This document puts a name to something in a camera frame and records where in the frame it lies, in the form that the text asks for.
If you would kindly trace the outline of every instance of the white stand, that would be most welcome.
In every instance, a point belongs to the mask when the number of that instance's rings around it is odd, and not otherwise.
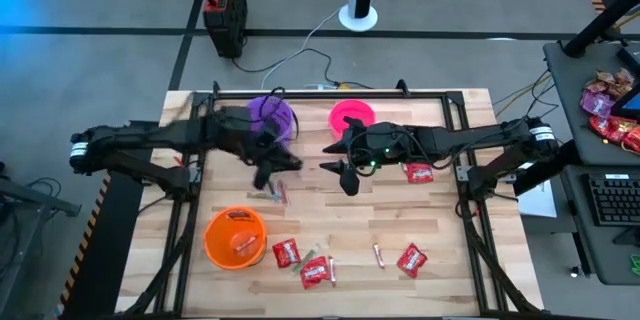
[[[378,12],[373,6],[369,7],[369,14],[361,19],[353,18],[349,15],[349,4],[340,9],[338,13],[338,19],[340,23],[351,31],[363,32],[371,30],[378,22]]]

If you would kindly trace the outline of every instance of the black keyboard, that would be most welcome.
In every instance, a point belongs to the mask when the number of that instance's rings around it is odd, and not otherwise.
[[[640,175],[584,175],[601,226],[640,226]]]

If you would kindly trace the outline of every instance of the wooden tabletop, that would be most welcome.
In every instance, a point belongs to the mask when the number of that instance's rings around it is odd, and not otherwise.
[[[486,89],[461,91],[471,126],[495,123]],[[176,117],[188,95],[189,92],[185,91],[167,93],[161,124]],[[462,221],[454,213],[458,195],[453,171],[436,171],[434,182],[411,185],[400,166],[387,166],[373,177],[361,178],[357,196],[344,195],[338,176],[318,167],[321,162],[336,159],[336,155],[323,154],[322,148],[333,142],[327,119],[337,101],[288,101],[300,124],[299,138],[290,149],[304,161],[301,171],[274,176],[282,179],[289,189],[289,207],[249,198],[248,195],[258,193],[251,185],[255,168],[244,165],[232,155],[209,152],[203,174],[184,316],[478,314]],[[245,103],[224,101],[219,104]],[[438,100],[367,100],[367,103],[375,111],[376,121],[444,125],[442,105]],[[187,118],[188,113],[183,111],[179,117]],[[496,149],[477,152],[481,164],[499,154],[500,150]],[[171,150],[154,150],[152,161],[162,166],[175,166],[174,155],[176,153]],[[513,195],[506,185],[500,185],[496,191]],[[158,188],[148,188],[141,206],[162,195]],[[240,271],[217,268],[203,248],[202,234],[206,225],[218,211],[231,205],[255,209],[265,220],[268,231],[267,253],[262,262]],[[529,301],[542,308],[517,204],[492,198],[487,206],[501,265]],[[170,214],[171,202],[164,201],[139,216],[120,289],[118,311],[133,304],[159,269]],[[180,229],[185,218],[182,216]],[[326,281],[304,290],[300,276],[291,268],[277,268],[271,246],[291,237],[295,238],[301,255],[319,244],[320,255],[335,258],[336,288]],[[385,270],[377,266],[371,249],[374,242],[382,250],[387,264]],[[395,266],[411,242],[429,257],[416,280]],[[169,286],[168,306],[174,297],[177,269],[178,266]],[[486,266],[483,270],[489,303],[495,308],[495,296]]]

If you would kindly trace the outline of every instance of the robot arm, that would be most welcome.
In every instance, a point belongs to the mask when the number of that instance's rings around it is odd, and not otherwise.
[[[449,131],[443,127],[397,125],[382,122],[365,127],[361,121],[345,118],[349,124],[343,137],[323,151],[346,154],[347,161],[320,164],[340,175],[340,185],[349,196],[358,193],[360,176],[371,176],[376,168],[398,163],[426,163],[436,169],[450,165],[461,153],[491,147],[508,147],[504,154],[486,166],[466,172],[474,197],[486,197],[497,179],[516,170],[527,161],[552,157],[558,144],[549,125],[538,118],[522,118],[502,124]],[[452,157],[443,167],[437,161]],[[358,168],[371,166],[369,173]]]
[[[163,168],[127,154],[131,149],[167,148],[197,153],[219,149],[232,153],[247,165],[257,167],[253,184],[262,189],[271,173],[300,170],[302,161],[276,142],[278,128],[265,122],[260,131],[251,130],[249,109],[224,106],[193,120],[176,120],[164,127],[98,126],[73,134],[69,163],[74,172],[91,175],[104,169],[158,184],[171,195],[189,188],[187,167]]]

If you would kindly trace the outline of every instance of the battery box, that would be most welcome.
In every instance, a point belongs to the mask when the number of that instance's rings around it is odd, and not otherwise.
[[[242,55],[247,0],[205,0],[202,18],[220,57]]]

